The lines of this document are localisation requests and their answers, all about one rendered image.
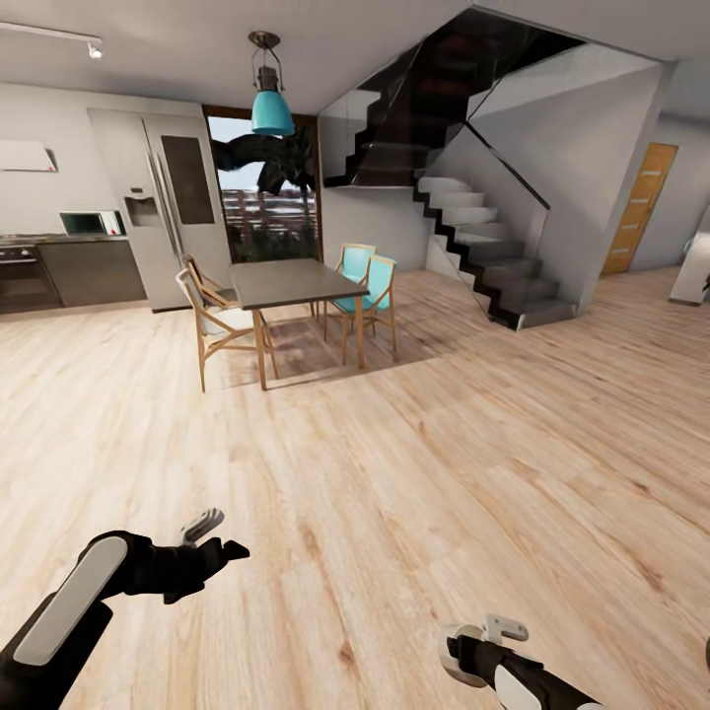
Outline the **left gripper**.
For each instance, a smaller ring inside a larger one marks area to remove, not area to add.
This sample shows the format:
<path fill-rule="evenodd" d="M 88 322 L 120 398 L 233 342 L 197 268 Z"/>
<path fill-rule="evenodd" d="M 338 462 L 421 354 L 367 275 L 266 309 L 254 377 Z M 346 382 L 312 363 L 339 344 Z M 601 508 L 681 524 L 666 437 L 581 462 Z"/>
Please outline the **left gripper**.
<path fill-rule="evenodd" d="M 164 604 L 174 604 L 186 595 L 203 591 L 205 581 L 221 571 L 228 561 L 249 557 L 247 547 L 233 539 L 221 543 L 221 537 L 211 537 L 199 547 L 173 547 L 176 556 L 171 581 L 159 592 Z"/>

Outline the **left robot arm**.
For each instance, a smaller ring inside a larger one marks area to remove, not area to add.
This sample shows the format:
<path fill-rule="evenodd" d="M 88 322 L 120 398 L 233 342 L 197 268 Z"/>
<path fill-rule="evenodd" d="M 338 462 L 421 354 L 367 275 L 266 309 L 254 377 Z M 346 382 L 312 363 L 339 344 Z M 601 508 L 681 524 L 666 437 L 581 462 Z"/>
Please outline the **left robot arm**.
<path fill-rule="evenodd" d="M 249 557 L 233 539 L 195 545 L 224 518 L 206 508 L 174 532 L 172 547 L 122 530 L 91 539 L 62 586 L 0 652 L 0 710 L 58 710 L 113 617 L 103 600 L 159 594 L 174 604 L 203 591 L 228 561 Z"/>

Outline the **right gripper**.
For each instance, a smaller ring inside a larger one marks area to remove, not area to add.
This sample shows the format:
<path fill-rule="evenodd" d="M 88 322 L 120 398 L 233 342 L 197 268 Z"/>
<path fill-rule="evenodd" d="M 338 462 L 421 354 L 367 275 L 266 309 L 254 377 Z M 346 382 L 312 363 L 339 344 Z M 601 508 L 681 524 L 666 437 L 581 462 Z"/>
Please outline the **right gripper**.
<path fill-rule="evenodd" d="M 502 650 L 503 646 L 464 635 L 459 635 L 457 639 L 447 637 L 447 640 L 450 655 L 459 659 L 461 670 L 481 676 L 490 683 L 487 672 L 488 660 L 496 650 Z"/>

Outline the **pillar candle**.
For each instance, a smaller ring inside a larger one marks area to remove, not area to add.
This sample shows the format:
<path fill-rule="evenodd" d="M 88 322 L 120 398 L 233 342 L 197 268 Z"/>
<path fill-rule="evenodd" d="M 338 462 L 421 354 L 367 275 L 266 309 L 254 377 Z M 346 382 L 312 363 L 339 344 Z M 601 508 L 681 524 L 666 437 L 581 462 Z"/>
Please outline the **pillar candle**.
<path fill-rule="evenodd" d="M 483 677 L 462 671 L 459 667 L 459 659 L 450 655 L 447 645 L 447 637 L 457 639 L 459 635 L 464 635 L 481 640 L 482 634 L 485 633 L 485 630 L 477 627 L 473 623 L 450 623 L 448 626 L 443 628 L 437 642 L 438 655 L 440 657 L 442 667 L 448 675 L 453 677 L 455 680 L 472 687 L 486 687 L 490 685 L 490 683 L 488 683 Z"/>

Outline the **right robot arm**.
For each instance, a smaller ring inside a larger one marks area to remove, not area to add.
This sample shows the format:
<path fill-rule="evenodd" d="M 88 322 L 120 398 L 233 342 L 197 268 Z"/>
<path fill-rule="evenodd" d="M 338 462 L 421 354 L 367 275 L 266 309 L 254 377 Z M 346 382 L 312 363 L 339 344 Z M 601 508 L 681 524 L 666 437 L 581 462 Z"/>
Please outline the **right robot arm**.
<path fill-rule="evenodd" d="M 502 646 L 503 637 L 526 642 L 530 632 L 513 618 L 484 612 L 481 640 L 447 637 L 450 655 L 462 671 L 483 677 L 505 710 L 610 710 L 543 669 L 543 662 Z"/>

